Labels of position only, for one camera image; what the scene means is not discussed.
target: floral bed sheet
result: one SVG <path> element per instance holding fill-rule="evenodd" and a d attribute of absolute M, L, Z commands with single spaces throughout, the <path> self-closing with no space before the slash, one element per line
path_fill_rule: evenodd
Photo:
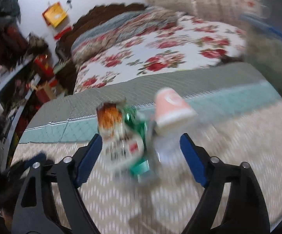
<path fill-rule="evenodd" d="M 225 23 L 187 15 L 175 27 L 158 31 L 148 28 L 84 62 L 74 93 L 149 74 L 215 66 L 223 54 L 242 54 L 245 34 Z"/>

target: white shelf edge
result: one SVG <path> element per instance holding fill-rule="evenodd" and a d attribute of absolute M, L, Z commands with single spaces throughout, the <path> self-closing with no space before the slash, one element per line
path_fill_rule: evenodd
<path fill-rule="evenodd" d="M 0 92 L 2 89 L 12 80 L 15 75 L 17 75 L 22 68 L 26 67 L 30 62 L 34 60 L 34 56 L 31 55 L 29 58 L 27 58 L 23 64 L 18 65 L 15 70 L 13 70 L 9 75 L 6 76 L 6 78 L 0 83 Z"/>
<path fill-rule="evenodd" d="M 35 79 L 35 84 L 37 85 L 40 81 L 40 76 L 38 74 L 36 74 L 34 79 Z M 30 89 L 27 92 L 27 94 L 25 96 L 26 100 L 28 100 L 31 97 L 31 95 L 33 94 L 33 91 L 34 90 Z M 13 134 L 14 134 L 15 128 L 17 127 L 17 123 L 19 122 L 20 116 L 22 115 L 22 112 L 23 112 L 25 106 L 26 106 L 26 103 L 25 103 L 25 105 L 21 105 L 18 108 L 17 113 L 15 114 L 14 119 L 12 120 L 8 135 L 6 137 L 6 141 L 3 144 L 3 160 L 2 160 L 1 167 L 0 167 L 1 171 L 4 171 L 6 169 L 6 163 L 8 161 L 8 154 L 9 154 Z"/>

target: pink object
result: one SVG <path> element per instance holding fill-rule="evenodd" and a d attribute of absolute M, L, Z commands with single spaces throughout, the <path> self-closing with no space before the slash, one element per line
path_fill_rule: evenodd
<path fill-rule="evenodd" d="M 180 126 L 197 115 L 196 111 L 171 88 L 160 89 L 156 94 L 155 103 L 158 133 L 172 126 Z"/>

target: silver bolt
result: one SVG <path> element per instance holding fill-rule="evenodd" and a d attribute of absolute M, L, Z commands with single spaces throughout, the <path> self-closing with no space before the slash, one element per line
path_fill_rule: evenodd
<path fill-rule="evenodd" d="M 64 163 L 70 163 L 72 161 L 72 157 L 65 157 L 63 158 Z"/>
<path fill-rule="evenodd" d="M 247 162 L 243 162 L 243 163 L 242 163 L 242 166 L 243 166 L 244 168 L 246 168 L 246 169 L 248 169 L 248 168 L 251 167 L 250 164 L 247 163 Z"/>
<path fill-rule="evenodd" d="M 211 161 L 212 163 L 219 163 L 219 158 L 217 158 L 217 157 L 211 157 L 211 158 L 210 158 L 210 161 Z"/>
<path fill-rule="evenodd" d="M 34 169 L 37 169 L 39 166 L 40 166 L 40 163 L 39 163 L 39 162 L 33 163 L 33 168 L 34 168 Z"/>

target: bed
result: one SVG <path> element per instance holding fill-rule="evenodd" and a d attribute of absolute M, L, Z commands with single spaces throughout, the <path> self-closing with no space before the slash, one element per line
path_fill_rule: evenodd
<path fill-rule="evenodd" d="M 246 33 L 237 25 L 158 7 L 124 11 L 89 28 L 68 50 L 79 70 L 74 94 L 41 107 L 13 162 L 42 150 L 59 162 L 97 133 L 95 108 L 101 102 L 126 99 L 150 117 L 155 93 L 168 86 L 198 113 L 199 123 L 186 131 L 196 145 L 226 163 L 251 164 L 273 229 L 282 219 L 282 98 L 250 64 L 220 63 L 223 55 L 244 52 Z M 174 148 L 164 178 L 146 189 L 123 189 L 98 158 L 79 192 L 101 233 L 182 232 L 203 189 L 177 143 Z M 68 227 L 56 185 L 53 191 Z M 228 193 L 225 187 L 214 226 Z"/>

